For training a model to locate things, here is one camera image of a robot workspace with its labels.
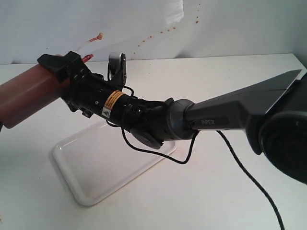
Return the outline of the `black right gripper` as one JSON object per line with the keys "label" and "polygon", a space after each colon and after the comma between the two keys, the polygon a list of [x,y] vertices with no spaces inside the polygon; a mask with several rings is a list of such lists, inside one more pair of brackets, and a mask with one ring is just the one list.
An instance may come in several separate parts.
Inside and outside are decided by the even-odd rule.
{"label": "black right gripper", "polygon": [[126,104],[130,99],[122,91],[127,78],[124,70],[118,70],[112,78],[105,80],[103,75],[86,69],[81,56],[72,51],[65,56],[43,54],[37,61],[59,83],[70,79],[62,99],[72,112],[80,110],[87,118],[97,115],[118,127],[123,126],[123,114],[128,113]]}

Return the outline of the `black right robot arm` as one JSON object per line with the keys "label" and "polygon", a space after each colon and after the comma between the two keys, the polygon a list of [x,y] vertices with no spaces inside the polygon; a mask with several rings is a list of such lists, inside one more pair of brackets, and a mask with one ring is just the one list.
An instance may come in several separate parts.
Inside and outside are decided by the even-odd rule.
{"label": "black right robot arm", "polygon": [[98,115],[131,133],[156,154],[163,143],[188,140],[202,130],[243,130],[254,153],[287,176],[307,181],[307,76],[292,70],[207,101],[147,101],[127,95],[123,53],[109,56],[107,77],[92,73],[74,52],[42,55],[38,63],[59,82],[69,80],[62,99],[73,112]]}

